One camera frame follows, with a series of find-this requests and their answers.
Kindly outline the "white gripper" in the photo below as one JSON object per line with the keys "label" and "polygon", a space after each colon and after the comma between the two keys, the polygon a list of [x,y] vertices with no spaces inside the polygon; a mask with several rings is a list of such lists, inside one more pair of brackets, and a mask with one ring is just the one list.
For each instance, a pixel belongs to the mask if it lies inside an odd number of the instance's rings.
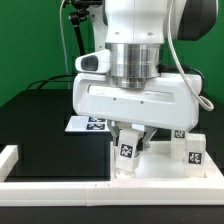
{"label": "white gripper", "polygon": [[138,141],[138,151],[150,148],[156,128],[189,131],[196,126],[199,104],[179,74],[163,73],[140,90],[119,88],[107,74],[110,57],[108,50],[101,50],[76,59],[73,108],[79,115],[107,119],[114,146],[120,133],[116,121],[151,126]]}

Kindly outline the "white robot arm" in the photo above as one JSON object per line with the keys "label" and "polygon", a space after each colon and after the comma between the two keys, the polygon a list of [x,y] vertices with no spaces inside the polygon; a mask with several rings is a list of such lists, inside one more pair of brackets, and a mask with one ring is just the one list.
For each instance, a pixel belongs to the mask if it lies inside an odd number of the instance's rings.
{"label": "white robot arm", "polygon": [[160,66],[160,49],[200,39],[217,14],[218,0],[104,0],[105,48],[76,59],[75,112],[106,119],[114,143],[137,150],[159,128],[194,128],[200,108],[214,109],[202,78]]}

